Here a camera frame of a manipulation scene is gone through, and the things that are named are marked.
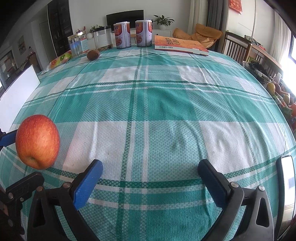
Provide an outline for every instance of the yellow fruit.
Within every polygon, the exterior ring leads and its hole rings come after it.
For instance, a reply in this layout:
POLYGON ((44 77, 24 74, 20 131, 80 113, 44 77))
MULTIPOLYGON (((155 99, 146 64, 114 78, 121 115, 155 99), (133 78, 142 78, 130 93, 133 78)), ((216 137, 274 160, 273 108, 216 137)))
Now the yellow fruit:
POLYGON ((274 83, 268 83, 266 90, 268 91, 268 93, 270 93, 270 95, 274 95, 276 91, 276 86, 274 85, 274 83))
POLYGON ((290 97, 288 95, 284 95, 283 99, 284 99, 286 104, 290 103, 290 97))

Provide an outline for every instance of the table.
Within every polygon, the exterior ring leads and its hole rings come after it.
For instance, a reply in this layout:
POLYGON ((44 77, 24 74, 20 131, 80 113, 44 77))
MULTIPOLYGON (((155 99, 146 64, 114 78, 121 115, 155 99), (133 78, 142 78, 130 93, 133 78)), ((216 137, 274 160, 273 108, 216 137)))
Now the table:
MULTIPOLYGON (((283 154, 296 160, 296 142, 268 92, 230 57, 113 48, 39 78, 11 130, 33 114, 57 125, 61 147, 42 171, 45 188, 72 181, 95 158, 103 162, 80 210, 101 241, 202 239, 221 211, 197 174, 204 158, 242 187, 264 185, 276 217, 275 162, 283 154)), ((4 188, 34 171, 15 145, 2 150, 0 170, 4 188)), ((25 228, 30 202, 23 204, 25 228)))

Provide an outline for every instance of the chair backrest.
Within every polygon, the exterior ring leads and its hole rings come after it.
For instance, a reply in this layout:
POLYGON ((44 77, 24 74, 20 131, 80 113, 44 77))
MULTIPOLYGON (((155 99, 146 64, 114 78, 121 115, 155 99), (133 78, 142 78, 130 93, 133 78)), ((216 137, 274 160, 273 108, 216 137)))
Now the chair backrest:
POLYGON ((33 65, 27 68, 0 97, 0 129, 8 133, 17 114, 40 85, 33 65))
POLYGON ((197 23, 195 26, 195 32, 203 37, 211 38, 213 40, 218 40, 223 35, 222 31, 204 26, 199 23, 197 23))
POLYGON ((272 56, 237 34, 226 31, 221 53, 233 58, 241 65, 243 61, 256 60, 263 65, 268 76, 272 78, 278 72, 283 74, 282 66, 272 56))

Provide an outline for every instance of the white board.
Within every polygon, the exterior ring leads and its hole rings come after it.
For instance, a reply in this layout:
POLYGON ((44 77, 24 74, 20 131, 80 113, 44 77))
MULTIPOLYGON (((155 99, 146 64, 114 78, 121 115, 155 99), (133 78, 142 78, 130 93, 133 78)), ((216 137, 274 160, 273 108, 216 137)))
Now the white board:
POLYGON ((9 132, 17 114, 40 85, 33 65, 27 68, 0 97, 0 129, 9 132))

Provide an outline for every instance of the orange and white can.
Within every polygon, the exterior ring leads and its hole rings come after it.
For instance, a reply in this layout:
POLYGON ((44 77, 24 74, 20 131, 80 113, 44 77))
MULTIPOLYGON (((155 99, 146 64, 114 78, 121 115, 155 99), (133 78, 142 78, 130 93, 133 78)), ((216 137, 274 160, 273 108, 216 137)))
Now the orange and white can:
POLYGON ((152 20, 136 21, 136 39, 138 47, 152 45, 152 20))
POLYGON ((129 22, 114 24, 114 34, 116 47, 118 49, 124 49, 131 46, 131 31, 129 22))

